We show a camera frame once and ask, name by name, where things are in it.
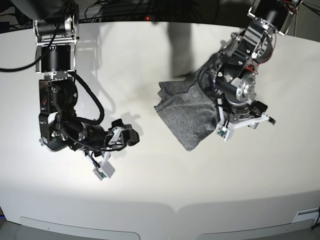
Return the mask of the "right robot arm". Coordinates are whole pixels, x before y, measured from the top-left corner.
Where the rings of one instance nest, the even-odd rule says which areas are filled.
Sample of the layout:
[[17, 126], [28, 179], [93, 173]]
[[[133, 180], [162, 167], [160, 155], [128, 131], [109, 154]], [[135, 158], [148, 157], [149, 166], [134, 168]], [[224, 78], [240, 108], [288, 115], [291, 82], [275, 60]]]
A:
[[[81, 150], [87, 156], [103, 156], [136, 145], [139, 134], [121, 119], [108, 130], [101, 123], [105, 111], [96, 95], [77, 74], [79, 7], [73, 0], [15, 0], [13, 5], [32, 20], [36, 38], [31, 63], [39, 81], [38, 116], [40, 142], [49, 150]], [[80, 84], [99, 109], [97, 119], [79, 117], [75, 110]]]

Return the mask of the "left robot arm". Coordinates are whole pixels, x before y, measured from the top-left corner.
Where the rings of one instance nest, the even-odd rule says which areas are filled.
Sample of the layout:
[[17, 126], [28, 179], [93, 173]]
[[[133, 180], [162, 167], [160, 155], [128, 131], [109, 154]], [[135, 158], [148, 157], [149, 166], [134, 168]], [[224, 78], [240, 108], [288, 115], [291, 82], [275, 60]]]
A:
[[256, 100], [259, 65], [273, 55], [276, 37], [288, 33], [300, 0], [255, 0], [248, 11], [251, 22], [241, 33], [232, 33], [230, 44], [220, 50], [200, 72], [199, 86], [217, 110], [216, 133], [223, 136], [241, 127], [276, 123], [267, 105]]

